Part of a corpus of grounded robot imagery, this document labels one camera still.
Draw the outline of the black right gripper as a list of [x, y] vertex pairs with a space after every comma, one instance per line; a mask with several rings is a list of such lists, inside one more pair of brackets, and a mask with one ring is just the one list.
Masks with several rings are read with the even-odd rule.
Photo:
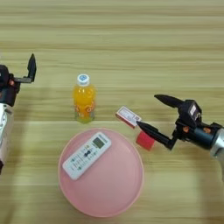
[[[155, 94], [154, 97], [172, 108], [179, 108], [184, 103], [182, 100], [166, 94]], [[148, 123], [138, 122], [137, 125], [141, 132], [137, 136], [136, 142], [146, 150], [150, 150], [155, 142], [161, 143], [169, 150], [175, 144], [174, 138], [170, 139], [168, 136], [163, 135], [157, 128]], [[215, 122], [206, 124], [203, 122], [176, 121], [176, 131], [178, 132], [179, 140], [196, 144], [206, 150], [212, 148], [214, 139], [221, 129], [223, 129], [223, 126]]]

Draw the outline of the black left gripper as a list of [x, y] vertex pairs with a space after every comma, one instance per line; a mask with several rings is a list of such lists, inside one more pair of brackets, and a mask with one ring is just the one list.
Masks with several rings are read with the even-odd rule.
[[37, 71], [36, 59], [34, 54], [31, 55], [28, 62], [28, 77], [17, 78], [12, 73], [7, 75], [4, 79], [0, 78], [0, 103], [14, 106], [17, 94], [20, 91], [22, 83], [34, 82]]

